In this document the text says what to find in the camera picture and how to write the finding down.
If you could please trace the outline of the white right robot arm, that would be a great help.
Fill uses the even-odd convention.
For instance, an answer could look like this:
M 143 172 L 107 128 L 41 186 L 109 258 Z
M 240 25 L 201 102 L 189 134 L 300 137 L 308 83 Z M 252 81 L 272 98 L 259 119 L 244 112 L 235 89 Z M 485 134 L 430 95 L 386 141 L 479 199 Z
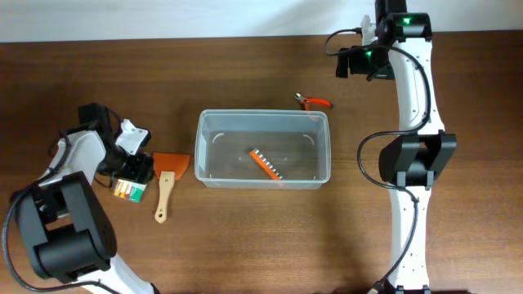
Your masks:
M 391 265 L 371 287 L 372 293 L 428 293 L 427 209 L 431 190 L 457 149 L 436 104 L 432 75 L 432 30 L 426 13 L 407 9 L 405 0 L 376 0 L 375 21 L 366 16 L 353 33 L 361 45 L 334 52 L 336 75 L 361 74 L 367 80 L 396 83 L 399 128 L 365 137 L 392 136 L 378 157 L 379 179 L 391 200 Z

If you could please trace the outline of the orange bit holder strip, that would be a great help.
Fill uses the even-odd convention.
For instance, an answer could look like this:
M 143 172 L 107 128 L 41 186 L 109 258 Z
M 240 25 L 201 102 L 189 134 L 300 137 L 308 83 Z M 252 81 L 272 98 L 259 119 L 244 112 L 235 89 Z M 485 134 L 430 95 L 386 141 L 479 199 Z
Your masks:
M 259 149 L 251 150 L 249 152 L 249 156 L 272 180 L 283 179 L 277 169 L 270 163 L 270 161 L 261 153 Z

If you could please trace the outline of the clear case of coloured bits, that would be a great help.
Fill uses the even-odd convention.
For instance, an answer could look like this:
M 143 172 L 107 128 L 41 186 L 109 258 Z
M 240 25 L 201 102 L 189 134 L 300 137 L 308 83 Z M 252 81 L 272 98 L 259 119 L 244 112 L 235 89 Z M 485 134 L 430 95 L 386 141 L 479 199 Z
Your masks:
M 118 179 L 114 187 L 113 195 L 124 198 L 133 203 L 139 203 L 147 184 L 139 184 L 129 180 Z

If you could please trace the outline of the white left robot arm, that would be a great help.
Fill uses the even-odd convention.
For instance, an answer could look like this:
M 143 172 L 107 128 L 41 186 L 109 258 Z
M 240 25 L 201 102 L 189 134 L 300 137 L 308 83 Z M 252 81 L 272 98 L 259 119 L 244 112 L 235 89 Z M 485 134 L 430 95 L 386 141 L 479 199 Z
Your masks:
M 149 293 L 158 288 L 142 280 L 117 253 L 114 228 L 92 188 L 96 175 L 145 185 L 154 176 L 153 158 L 140 149 L 150 131 L 128 119 L 118 120 L 104 105 L 78 109 L 77 126 L 60 132 L 57 151 L 36 181 L 16 191 L 2 226 L 2 254 L 15 281 L 38 293 L 83 287 L 92 293 Z M 55 279 L 54 287 L 36 287 L 17 273 L 9 253 L 14 221 L 34 273 Z

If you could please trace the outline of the red handled pliers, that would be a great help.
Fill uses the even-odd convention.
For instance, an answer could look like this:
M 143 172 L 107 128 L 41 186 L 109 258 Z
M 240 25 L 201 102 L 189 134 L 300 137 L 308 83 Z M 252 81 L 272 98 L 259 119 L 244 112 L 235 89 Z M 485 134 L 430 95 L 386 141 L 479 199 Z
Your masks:
M 325 107 L 328 107 L 329 109 L 333 108 L 333 103 L 329 100 L 322 99 L 322 98 L 312 98 L 303 96 L 299 93 L 296 93 L 294 95 L 294 99 L 299 103 L 299 105 L 302 107 L 302 110 L 309 111 L 310 105 L 322 105 Z

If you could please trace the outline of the clear plastic storage box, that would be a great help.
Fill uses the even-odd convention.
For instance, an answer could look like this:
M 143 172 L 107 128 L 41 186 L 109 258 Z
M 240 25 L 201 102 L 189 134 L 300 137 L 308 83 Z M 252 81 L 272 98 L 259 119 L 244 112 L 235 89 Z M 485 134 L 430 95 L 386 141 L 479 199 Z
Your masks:
M 277 169 L 272 180 L 249 156 L 253 149 Z M 325 113 L 304 110 L 206 109 L 199 117 L 194 174 L 208 188 L 318 189 L 331 177 Z

